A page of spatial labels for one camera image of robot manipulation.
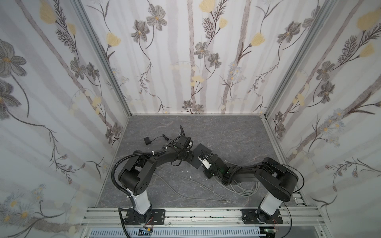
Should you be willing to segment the grey network switch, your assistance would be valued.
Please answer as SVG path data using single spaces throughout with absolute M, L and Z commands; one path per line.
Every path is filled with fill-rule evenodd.
M 202 161 L 205 159 L 204 155 L 211 155 L 211 153 L 212 151 L 209 148 L 200 143 L 190 153 L 191 157 L 188 160 L 188 163 L 198 169 L 202 165 Z

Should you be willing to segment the black power adapter with cable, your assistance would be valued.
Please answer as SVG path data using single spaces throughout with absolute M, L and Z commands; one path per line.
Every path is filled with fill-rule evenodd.
M 159 139 L 159 138 L 163 138 L 163 139 L 165 139 L 166 141 L 171 140 L 171 139 L 170 139 L 169 137 L 167 137 L 165 134 L 162 134 L 162 135 L 157 136 L 156 138 L 153 138 L 153 139 L 151 139 L 151 138 L 149 138 L 149 137 L 145 137 L 145 138 L 144 138 L 144 142 L 145 142 L 146 145 L 150 145 L 152 142 L 154 142 L 155 140 L 157 140 L 157 139 Z

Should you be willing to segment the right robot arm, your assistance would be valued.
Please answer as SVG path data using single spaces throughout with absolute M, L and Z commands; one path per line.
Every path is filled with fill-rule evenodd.
M 299 180 L 296 173 L 269 157 L 255 165 L 229 167 L 217 155 L 202 150 L 198 160 L 207 178 L 214 177 L 223 186 L 258 182 L 267 189 L 254 214 L 254 220 L 260 224 L 275 220 L 279 206 L 290 201 Z

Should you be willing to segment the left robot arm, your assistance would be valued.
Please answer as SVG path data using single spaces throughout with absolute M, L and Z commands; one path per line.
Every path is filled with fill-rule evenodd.
M 148 199 L 147 188 L 157 167 L 176 161 L 193 162 L 192 140 L 186 136 L 182 126 L 180 134 L 163 146 L 160 151 L 135 151 L 118 161 L 111 170 L 113 185 L 126 194 L 132 203 L 132 208 L 119 208 L 127 213 L 122 218 L 122 224 L 138 222 L 147 224 L 152 217 L 152 204 Z

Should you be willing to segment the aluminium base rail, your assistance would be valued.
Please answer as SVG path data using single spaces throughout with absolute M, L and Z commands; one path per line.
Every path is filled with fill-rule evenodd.
M 147 222 L 148 226 L 158 228 L 171 227 L 244 227 L 245 220 L 255 218 L 254 208 L 165 208 L 163 215 L 157 214 Z M 297 227 L 297 226 L 325 226 L 326 223 L 320 211 L 313 206 L 280 207 L 275 218 L 281 221 L 270 220 L 270 226 Z M 87 209 L 81 228 L 119 228 L 122 222 L 116 208 L 89 208 Z

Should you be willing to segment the aluminium corner frame left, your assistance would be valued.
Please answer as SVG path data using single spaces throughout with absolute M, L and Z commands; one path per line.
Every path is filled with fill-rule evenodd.
M 98 59 L 101 62 L 103 69 L 106 72 L 108 80 L 109 80 L 119 102 L 122 105 L 122 108 L 124 110 L 125 115 L 128 118 L 131 117 L 133 114 L 132 114 L 132 112 L 131 112 L 131 110 L 130 110 L 130 108 L 129 108 L 129 106 L 128 106 L 125 98 L 124 98 L 124 95 L 120 89 L 120 86 L 118 85 L 118 82 L 117 82 L 117 80 L 116 80 L 116 78 L 112 72 L 112 68 L 111 68 L 109 61 L 107 59 L 106 52 L 102 48 L 101 42 L 99 41 L 99 38 L 98 38 L 96 32 L 94 31 L 94 28 L 91 25 L 90 19 L 87 16 L 87 13 L 84 9 L 82 2 L 78 1 L 78 0 L 71 0 L 70 3 L 73 6 L 74 11 L 75 11 L 77 17 L 79 18 L 79 21 L 80 21 L 81 25 L 83 26 L 87 37 L 89 38 L 89 40 L 91 42 L 93 50 L 95 51 Z

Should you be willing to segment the aluminium corner frame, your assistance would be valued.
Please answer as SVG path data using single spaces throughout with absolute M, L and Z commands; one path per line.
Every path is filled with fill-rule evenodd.
M 265 119 L 268 119 L 269 116 L 275 110 L 275 107 L 278 101 L 280 100 L 280 97 L 282 96 L 284 90 L 287 88 L 287 85 L 290 82 L 291 77 L 294 75 L 295 71 L 298 69 L 304 57 L 307 55 L 308 51 L 312 47 L 313 42 L 318 37 L 320 30 L 324 26 L 324 23 L 326 22 L 326 20 L 328 20 L 336 4 L 337 4 L 337 1 L 324 1 L 324 3 L 322 4 L 320 11 L 317 13 L 316 18 L 314 22 L 312 23 L 305 39 L 303 40 L 300 48 L 298 49 L 294 59 L 292 60 L 290 64 L 290 67 L 286 71 L 283 79 L 280 82 L 280 85 L 275 91 L 275 94 L 272 97 L 267 107 L 267 111 L 264 114 Z
M 80 21 L 81 25 L 83 26 L 87 37 L 89 38 L 89 40 L 91 42 L 93 50 L 95 51 L 98 59 L 101 62 L 103 69 L 106 72 L 108 80 L 109 80 L 119 102 L 122 105 L 122 108 L 124 110 L 125 115 L 128 118 L 131 117 L 133 114 L 132 114 L 132 112 L 131 112 L 131 110 L 130 110 L 130 108 L 129 108 L 129 106 L 128 106 L 125 98 L 124 98 L 124 95 L 120 89 L 120 86 L 118 85 L 118 82 L 117 82 L 117 80 L 116 80 L 116 78 L 112 72 L 112 68 L 111 68 L 109 61 L 107 59 L 106 52 L 102 48 L 101 42 L 99 41 L 99 38 L 98 38 L 96 32 L 94 31 L 94 28 L 91 25 L 90 19 L 87 16 L 87 13 L 84 9 L 82 2 L 78 1 L 78 0 L 71 0 L 70 3 L 73 6 L 74 11 L 75 11 L 77 17 L 79 18 L 79 21 Z

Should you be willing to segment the aluminium corner frame right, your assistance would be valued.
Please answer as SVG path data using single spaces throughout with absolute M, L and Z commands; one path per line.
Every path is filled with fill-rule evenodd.
M 324 26 L 324 23 L 326 22 L 326 20 L 328 20 L 336 4 L 337 4 L 337 1 L 324 1 L 324 3 L 322 4 L 320 11 L 317 13 L 316 18 L 314 22 L 312 23 L 305 39 L 303 40 L 300 48 L 298 49 L 294 59 L 292 60 L 290 64 L 290 67 L 286 71 L 283 79 L 280 82 L 280 85 L 275 91 L 275 94 L 272 97 L 267 107 L 267 111 L 264 114 L 265 119 L 268 119 L 269 116 L 275 110 L 275 107 L 278 101 L 280 100 L 280 97 L 282 96 L 284 90 L 287 88 L 287 85 L 290 82 L 291 77 L 294 75 L 295 71 L 298 69 L 304 57 L 307 55 L 308 51 L 312 47 L 313 42 L 318 37 L 320 30 Z

